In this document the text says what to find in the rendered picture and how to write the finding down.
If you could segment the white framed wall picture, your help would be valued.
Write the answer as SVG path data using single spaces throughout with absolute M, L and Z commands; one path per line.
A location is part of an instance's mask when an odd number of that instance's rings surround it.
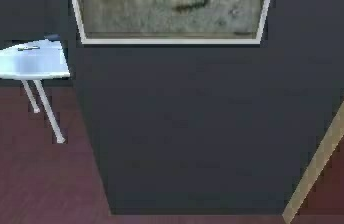
M 271 0 L 71 0 L 84 45 L 259 44 Z

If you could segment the tan wooden door frame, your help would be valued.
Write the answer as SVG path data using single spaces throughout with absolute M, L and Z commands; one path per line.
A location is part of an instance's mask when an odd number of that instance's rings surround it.
M 344 136 L 344 100 L 332 119 L 323 139 L 320 141 L 309 165 L 305 169 L 290 200 L 285 206 L 282 218 L 285 224 L 291 224 L 312 187 L 321 175 L 334 151 Z

